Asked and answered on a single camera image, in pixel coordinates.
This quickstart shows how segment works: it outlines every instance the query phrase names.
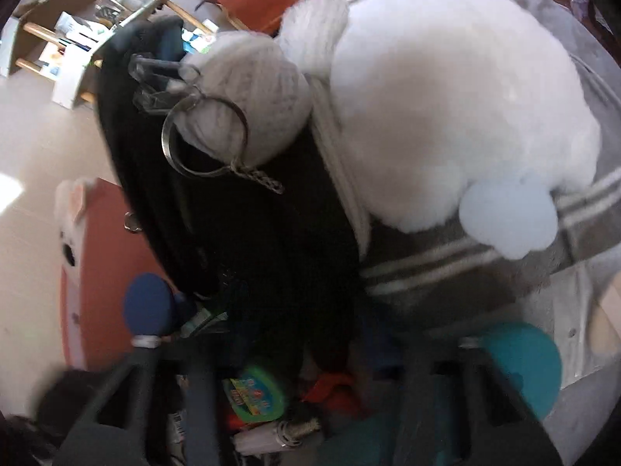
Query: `wooden rung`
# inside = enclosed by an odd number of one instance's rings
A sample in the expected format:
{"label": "wooden rung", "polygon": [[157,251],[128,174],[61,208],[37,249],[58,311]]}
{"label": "wooden rung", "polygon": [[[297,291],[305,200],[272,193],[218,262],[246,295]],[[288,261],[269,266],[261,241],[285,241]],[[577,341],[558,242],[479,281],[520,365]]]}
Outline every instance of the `wooden rung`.
{"label": "wooden rung", "polygon": [[24,31],[26,33],[34,35],[35,37],[39,37],[46,42],[54,44],[59,49],[64,49],[64,45],[60,42],[60,40],[56,36],[56,33],[54,33],[52,30],[48,30],[47,28],[39,26],[35,23],[26,23],[24,24]]}
{"label": "wooden rung", "polygon": [[46,79],[51,80],[52,82],[56,82],[56,77],[52,77],[50,75],[46,75],[44,73],[41,72],[41,67],[38,64],[34,64],[30,61],[28,61],[27,59],[23,59],[22,57],[18,57],[17,61],[15,62],[15,64],[20,67],[20,68],[24,68],[25,70],[30,70],[31,72],[37,74],[37,75],[41,75],[42,77],[45,77]]}
{"label": "wooden rung", "polygon": [[235,28],[237,28],[238,30],[246,30],[248,31],[249,28],[246,26],[246,24],[244,24],[243,22],[241,22],[237,17],[232,16],[229,11],[226,9],[226,7],[224,7],[223,5],[217,3],[216,4],[218,7],[220,7],[220,10],[222,10],[222,13],[224,14],[224,16],[226,17],[226,20],[231,23]]}
{"label": "wooden rung", "polygon": [[21,57],[18,57],[17,61],[15,62],[15,64],[20,67],[20,68],[26,68],[26,70],[30,70],[31,72],[34,73],[41,73],[41,67],[39,65],[36,65],[30,61],[28,61],[27,59],[22,59]]}
{"label": "wooden rung", "polygon": [[97,97],[92,92],[88,91],[81,92],[80,98],[82,98],[85,102],[89,102],[93,105],[95,104],[95,101],[97,101]]}

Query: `white fluffy stuffed animal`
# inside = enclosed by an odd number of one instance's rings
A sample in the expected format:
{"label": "white fluffy stuffed animal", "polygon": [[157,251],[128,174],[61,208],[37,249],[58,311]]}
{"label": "white fluffy stuffed animal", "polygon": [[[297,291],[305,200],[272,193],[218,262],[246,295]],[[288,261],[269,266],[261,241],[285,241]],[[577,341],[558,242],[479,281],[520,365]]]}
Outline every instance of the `white fluffy stuffed animal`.
{"label": "white fluffy stuffed animal", "polygon": [[[542,249],[556,233],[547,192],[593,180],[600,129],[578,73],[561,43],[511,0],[360,0],[330,88],[362,201],[402,231],[445,222],[472,184],[488,188],[477,193],[487,198],[526,181],[534,193],[515,201],[535,198],[526,224],[538,222],[535,210],[546,215],[552,237],[531,247]],[[498,195],[490,203],[506,204]]]}

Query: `plush ear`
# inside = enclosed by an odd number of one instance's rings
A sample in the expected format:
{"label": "plush ear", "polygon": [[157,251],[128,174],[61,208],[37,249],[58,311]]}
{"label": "plush ear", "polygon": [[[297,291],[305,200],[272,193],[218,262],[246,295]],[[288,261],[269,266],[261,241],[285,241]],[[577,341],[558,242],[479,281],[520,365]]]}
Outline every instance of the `plush ear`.
{"label": "plush ear", "polygon": [[460,203],[464,231],[507,259],[547,249],[557,236],[557,209],[536,177],[474,183]]}
{"label": "plush ear", "polygon": [[327,80],[348,20],[347,0],[300,0],[285,11],[276,42],[303,74]]}
{"label": "plush ear", "polygon": [[92,188],[93,183],[91,179],[78,179],[71,187],[68,214],[73,224],[77,224],[86,212],[88,191]]}
{"label": "plush ear", "polygon": [[76,183],[69,194],[69,217],[73,224],[77,224],[86,210],[86,188],[82,183]]}
{"label": "plush ear", "polygon": [[71,196],[71,180],[63,180],[56,188],[54,199],[54,219],[60,226],[63,224],[64,215],[66,214],[69,196]]}

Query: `key ring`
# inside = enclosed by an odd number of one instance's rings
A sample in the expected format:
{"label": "key ring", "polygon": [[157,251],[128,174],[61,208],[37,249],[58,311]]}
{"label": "key ring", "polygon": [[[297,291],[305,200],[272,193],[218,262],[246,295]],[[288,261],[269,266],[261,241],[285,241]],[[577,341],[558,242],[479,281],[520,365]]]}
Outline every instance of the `key ring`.
{"label": "key ring", "polygon": [[[246,119],[246,115],[243,113],[241,108],[239,108],[238,105],[236,105],[229,99],[222,98],[220,96],[207,95],[202,93],[196,86],[192,87],[194,88],[194,92],[190,93],[181,101],[179,101],[169,111],[161,129],[161,148],[164,152],[164,157],[166,158],[170,166],[172,166],[174,170],[187,177],[211,178],[220,177],[229,172],[233,172],[238,177],[252,180],[253,182],[261,184],[262,186],[268,188],[270,191],[273,191],[276,194],[282,194],[284,192],[284,187],[279,181],[270,178],[263,171],[257,170],[256,168],[249,168],[243,164],[243,157],[248,146],[249,130],[248,120]],[[241,121],[241,126],[243,128],[243,138],[241,140],[241,146],[238,153],[233,157],[228,165],[221,166],[220,168],[213,171],[195,171],[181,163],[181,160],[176,155],[176,149],[172,136],[177,130],[175,127],[175,123],[173,122],[173,118],[176,114],[182,111],[193,110],[199,103],[209,100],[223,103],[235,112],[235,114],[239,117]]]}
{"label": "key ring", "polygon": [[[183,81],[186,82],[187,88],[181,92],[158,91],[149,84],[149,82],[153,81],[160,83],[162,81],[168,82],[171,79],[182,82],[180,70],[184,67],[189,67],[189,72],[194,75],[191,76],[190,80]],[[167,162],[175,171],[186,177],[199,178],[220,177],[232,172],[238,177],[257,182],[276,194],[283,193],[284,188],[279,181],[270,178],[263,171],[250,168],[243,164],[244,155],[248,146],[248,135],[250,133],[248,119],[243,113],[243,110],[231,100],[221,96],[203,93],[200,88],[198,88],[196,83],[201,77],[201,72],[197,67],[194,65],[184,65],[175,61],[153,59],[150,55],[134,54],[131,58],[128,72],[141,86],[134,95],[134,104],[148,113],[167,115],[161,129],[161,148]],[[177,155],[176,139],[173,137],[178,133],[178,130],[173,118],[181,112],[193,110],[199,103],[206,101],[223,103],[233,110],[241,121],[243,135],[240,149],[228,165],[221,166],[213,171],[195,171],[185,166]]]}

